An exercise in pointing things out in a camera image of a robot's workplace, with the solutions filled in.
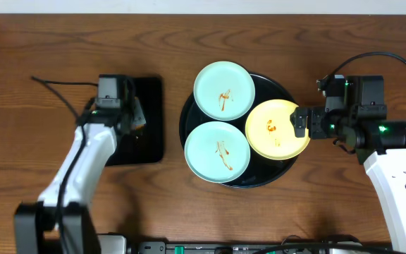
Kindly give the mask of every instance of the yellow plate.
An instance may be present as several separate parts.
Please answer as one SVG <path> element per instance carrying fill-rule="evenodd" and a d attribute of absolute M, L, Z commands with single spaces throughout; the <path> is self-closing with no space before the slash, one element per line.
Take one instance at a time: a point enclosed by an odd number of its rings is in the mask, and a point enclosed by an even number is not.
<path fill-rule="evenodd" d="M 290 115 L 297 105 L 284 99 L 272 99 L 256 106 L 245 123 L 250 146 L 269 159 L 289 159 L 308 145 L 308 129 L 304 138 L 296 138 Z"/>

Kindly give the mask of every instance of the dirty plate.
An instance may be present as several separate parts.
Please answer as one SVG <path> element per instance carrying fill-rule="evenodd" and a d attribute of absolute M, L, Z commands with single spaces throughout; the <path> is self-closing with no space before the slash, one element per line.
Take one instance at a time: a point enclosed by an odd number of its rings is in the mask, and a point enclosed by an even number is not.
<path fill-rule="evenodd" d="M 289 159 L 299 155 L 308 145 L 308 129 L 304 138 L 296 138 L 290 115 L 297 105 L 284 99 L 271 99 L 256 106 L 245 123 L 245 135 L 253 150 L 268 159 Z"/>
<path fill-rule="evenodd" d="M 190 169 L 213 183 L 235 180 L 250 161 L 245 136 L 236 127 L 219 121 L 196 127 L 187 137 L 184 154 Z"/>
<path fill-rule="evenodd" d="M 194 83 L 198 107 L 209 117 L 230 121 L 244 115 L 254 101 L 254 83 L 240 65 L 219 61 L 204 67 Z"/>

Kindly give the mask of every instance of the wooden table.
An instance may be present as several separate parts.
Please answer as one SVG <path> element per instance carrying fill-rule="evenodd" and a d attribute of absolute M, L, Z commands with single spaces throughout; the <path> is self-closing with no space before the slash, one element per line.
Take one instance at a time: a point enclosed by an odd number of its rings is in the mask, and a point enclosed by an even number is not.
<path fill-rule="evenodd" d="M 406 58 L 406 16 L 0 15 L 0 253 L 14 253 L 13 212 L 36 201 L 73 141 L 74 120 L 30 80 L 97 81 L 100 73 L 164 79 L 165 155 L 107 168 L 92 206 L 98 232 L 135 241 L 277 242 L 290 234 L 390 241 L 379 200 L 355 156 L 314 140 L 279 180 L 253 189 L 205 182 L 187 167 L 182 106 L 207 64 L 227 60 L 280 82 L 301 105 L 324 98 L 315 80 L 363 52 Z M 406 68 L 362 59 L 344 74 L 381 74 L 390 119 L 406 119 Z M 81 109 L 93 87 L 58 86 Z"/>

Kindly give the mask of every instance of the brown stain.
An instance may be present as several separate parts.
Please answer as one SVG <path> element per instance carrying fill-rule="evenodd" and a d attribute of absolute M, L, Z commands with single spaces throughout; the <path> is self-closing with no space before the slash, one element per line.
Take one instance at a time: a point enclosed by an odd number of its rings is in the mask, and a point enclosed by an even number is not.
<path fill-rule="evenodd" d="M 228 165 L 227 163 L 226 163 L 226 161 L 225 161 L 225 157 L 223 156 L 223 153 L 222 153 L 222 150 L 225 150 L 225 153 L 227 154 L 227 155 L 229 155 L 230 153 L 227 151 L 227 149 L 225 148 L 225 143 L 222 141 L 222 142 L 217 142 L 217 150 L 216 150 L 216 152 L 219 152 L 219 156 L 220 156 L 220 158 L 222 158 L 222 162 L 223 162 L 223 164 L 225 165 L 225 167 L 227 167 L 228 169 L 230 169 L 230 170 L 233 170 L 233 167 L 232 166 L 230 166 L 230 165 Z"/>
<path fill-rule="evenodd" d="M 221 100 L 223 99 L 222 111 L 225 110 L 225 101 L 226 101 L 226 99 L 229 99 L 229 98 L 230 98 L 230 95 L 229 95 L 230 92 L 231 92 L 231 89 L 228 89 L 228 91 L 226 91 L 225 93 L 221 93 L 221 94 L 219 95 L 219 106 L 220 106 L 220 104 L 221 104 Z"/>
<path fill-rule="evenodd" d="M 269 131 L 269 135 L 271 134 L 272 131 L 276 131 L 276 127 L 275 126 L 270 126 L 270 124 L 272 123 L 272 120 L 268 120 L 267 124 L 266 124 L 266 128 Z"/>

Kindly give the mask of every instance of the green component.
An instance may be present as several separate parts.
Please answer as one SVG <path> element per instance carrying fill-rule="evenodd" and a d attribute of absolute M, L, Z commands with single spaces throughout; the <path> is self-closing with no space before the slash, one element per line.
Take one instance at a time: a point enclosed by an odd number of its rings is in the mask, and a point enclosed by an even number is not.
<path fill-rule="evenodd" d="M 184 247 L 176 246 L 175 247 L 175 254 L 184 254 Z"/>
<path fill-rule="evenodd" d="M 385 126 L 379 126 L 379 130 L 380 132 L 385 132 L 388 130 L 388 128 L 386 128 Z"/>

